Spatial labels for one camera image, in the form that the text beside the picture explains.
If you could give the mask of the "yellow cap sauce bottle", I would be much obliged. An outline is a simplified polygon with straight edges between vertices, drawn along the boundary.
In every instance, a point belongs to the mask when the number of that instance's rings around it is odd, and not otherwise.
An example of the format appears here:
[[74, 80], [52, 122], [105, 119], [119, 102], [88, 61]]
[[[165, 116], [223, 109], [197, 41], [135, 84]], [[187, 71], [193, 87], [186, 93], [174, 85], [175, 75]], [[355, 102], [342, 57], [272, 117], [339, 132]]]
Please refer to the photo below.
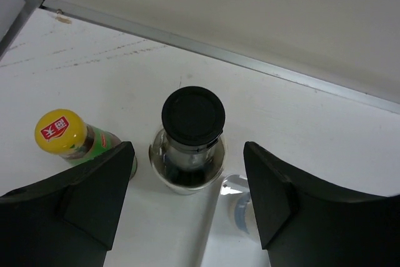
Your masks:
[[85, 123], [69, 109], [55, 109], [40, 118], [34, 130], [37, 145], [72, 166], [92, 160], [122, 141], [113, 133]]

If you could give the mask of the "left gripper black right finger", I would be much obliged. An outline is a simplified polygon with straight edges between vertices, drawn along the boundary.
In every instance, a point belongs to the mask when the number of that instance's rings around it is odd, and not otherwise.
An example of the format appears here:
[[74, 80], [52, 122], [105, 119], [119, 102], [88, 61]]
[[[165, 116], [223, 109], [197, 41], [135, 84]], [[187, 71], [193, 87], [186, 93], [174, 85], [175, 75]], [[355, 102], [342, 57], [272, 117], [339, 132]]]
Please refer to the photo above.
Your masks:
[[399, 265], [399, 196], [332, 184], [254, 142], [246, 142], [243, 156], [272, 266]]

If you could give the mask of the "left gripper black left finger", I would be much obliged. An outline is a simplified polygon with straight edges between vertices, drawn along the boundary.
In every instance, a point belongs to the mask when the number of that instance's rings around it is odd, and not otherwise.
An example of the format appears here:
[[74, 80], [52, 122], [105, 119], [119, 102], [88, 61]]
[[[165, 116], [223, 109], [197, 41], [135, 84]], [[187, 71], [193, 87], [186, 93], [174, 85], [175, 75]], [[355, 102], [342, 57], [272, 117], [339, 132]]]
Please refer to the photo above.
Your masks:
[[1, 266], [103, 266], [134, 158], [125, 141], [1, 196]]

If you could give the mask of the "glass bottle black cap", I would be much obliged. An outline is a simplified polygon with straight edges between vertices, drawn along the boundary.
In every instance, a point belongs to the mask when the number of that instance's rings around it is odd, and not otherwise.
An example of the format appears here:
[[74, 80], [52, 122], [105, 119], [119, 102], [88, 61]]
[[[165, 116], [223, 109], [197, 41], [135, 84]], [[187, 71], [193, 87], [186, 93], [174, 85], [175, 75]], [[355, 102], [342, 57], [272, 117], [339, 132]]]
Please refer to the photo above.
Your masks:
[[200, 86], [179, 88], [163, 104], [161, 121], [149, 146], [157, 177], [181, 195], [197, 193], [215, 182], [226, 154], [222, 136], [226, 112], [221, 100]]

